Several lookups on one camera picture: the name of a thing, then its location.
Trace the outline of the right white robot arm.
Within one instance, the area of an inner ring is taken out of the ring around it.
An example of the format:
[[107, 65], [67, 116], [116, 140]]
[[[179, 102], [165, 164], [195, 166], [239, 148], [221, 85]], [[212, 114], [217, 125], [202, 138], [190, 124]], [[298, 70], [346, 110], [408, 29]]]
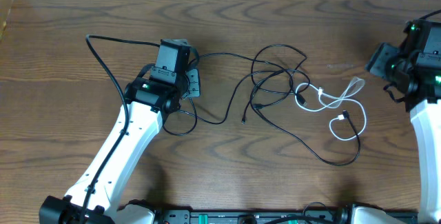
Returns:
[[365, 70], [388, 82], [383, 90], [404, 103], [416, 134], [421, 198], [418, 221], [440, 222], [440, 23], [407, 23], [398, 46], [381, 43]]

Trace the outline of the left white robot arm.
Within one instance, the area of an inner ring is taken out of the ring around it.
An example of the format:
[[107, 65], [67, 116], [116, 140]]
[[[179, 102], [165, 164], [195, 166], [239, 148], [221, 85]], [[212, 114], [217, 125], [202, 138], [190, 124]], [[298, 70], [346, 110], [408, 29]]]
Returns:
[[48, 196], [40, 223], [153, 223], [155, 212], [141, 203], [120, 206], [136, 164], [181, 99], [199, 96], [197, 55], [185, 39], [163, 39], [154, 64], [147, 64], [125, 89], [116, 123], [80, 179], [63, 198]]

